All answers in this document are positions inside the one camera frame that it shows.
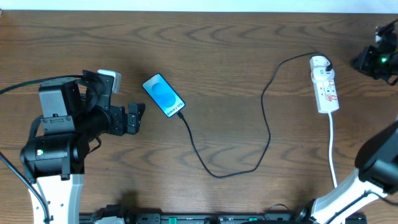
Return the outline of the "blue Galaxy smartphone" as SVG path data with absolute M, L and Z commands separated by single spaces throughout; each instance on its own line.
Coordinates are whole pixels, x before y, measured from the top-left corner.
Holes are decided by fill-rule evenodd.
M 177 114 L 186 105 L 160 73 L 144 82 L 142 87 L 168 118 Z

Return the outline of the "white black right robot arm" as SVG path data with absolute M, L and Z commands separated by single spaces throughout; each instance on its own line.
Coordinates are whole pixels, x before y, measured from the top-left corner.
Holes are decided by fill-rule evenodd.
M 397 34 L 380 27 L 376 46 L 370 45 L 352 66 L 374 79 L 397 75 Z M 296 215 L 294 223 L 344 223 L 365 205 L 385 200 L 397 192 L 397 123 L 390 124 L 359 150 L 355 169 L 330 193 L 312 200 Z

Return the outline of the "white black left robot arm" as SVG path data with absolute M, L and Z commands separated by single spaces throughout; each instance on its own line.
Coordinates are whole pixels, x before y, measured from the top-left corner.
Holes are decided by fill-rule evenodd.
M 101 134 L 137 134 L 146 106 L 112 106 L 121 75 L 83 71 L 77 77 L 40 82 L 42 116 L 31 126 L 21 151 L 24 175 L 32 186 L 34 223 L 78 223 L 85 158 Z

